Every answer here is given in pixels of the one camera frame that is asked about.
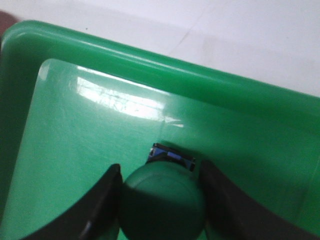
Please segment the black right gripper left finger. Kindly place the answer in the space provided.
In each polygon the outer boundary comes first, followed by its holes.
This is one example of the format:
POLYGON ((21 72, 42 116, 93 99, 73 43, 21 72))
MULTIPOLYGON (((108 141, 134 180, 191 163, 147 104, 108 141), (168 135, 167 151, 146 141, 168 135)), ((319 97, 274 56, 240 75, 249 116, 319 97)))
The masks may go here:
POLYGON ((118 163, 112 164, 75 204, 24 240, 93 240, 116 220, 123 178, 118 163))

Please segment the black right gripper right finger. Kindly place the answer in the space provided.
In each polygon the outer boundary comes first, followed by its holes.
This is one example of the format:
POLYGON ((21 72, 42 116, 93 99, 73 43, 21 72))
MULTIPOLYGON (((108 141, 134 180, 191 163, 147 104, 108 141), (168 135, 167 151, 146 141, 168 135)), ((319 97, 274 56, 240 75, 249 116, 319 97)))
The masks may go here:
POLYGON ((198 180, 205 196, 209 222, 236 240, 315 239, 314 234, 288 222, 248 196, 213 162, 201 162, 198 180))

